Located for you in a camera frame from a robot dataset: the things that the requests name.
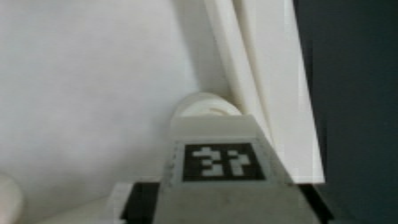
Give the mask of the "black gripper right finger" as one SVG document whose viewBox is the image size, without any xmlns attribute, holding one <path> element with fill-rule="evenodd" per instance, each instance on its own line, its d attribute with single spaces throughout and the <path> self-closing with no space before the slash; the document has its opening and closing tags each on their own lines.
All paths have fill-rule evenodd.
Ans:
<svg viewBox="0 0 398 224">
<path fill-rule="evenodd" d="M 300 188 L 300 192 L 305 196 L 305 201 L 307 201 L 311 209 L 314 211 L 320 223 L 329 224 L 329 222 L 334 219 L 334 215 L 332 215 L 329 206 L 325 204 L 325 201 L 321 199 L 320 193 L 316 191 L 314 185 L 300 184 L 298 188 Z"/>
</svg>

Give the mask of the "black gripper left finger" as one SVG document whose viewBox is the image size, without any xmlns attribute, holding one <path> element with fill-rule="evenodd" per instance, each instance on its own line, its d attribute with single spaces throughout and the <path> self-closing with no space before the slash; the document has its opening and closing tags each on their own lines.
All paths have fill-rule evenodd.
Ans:
<svg viewBox="0 0 398 224">
<path fill-rule="evenodd" d="M 158 190 L 158 182 L 115 184 L 106 201 L 105 224 L 153 224 Z"/>
</svg>

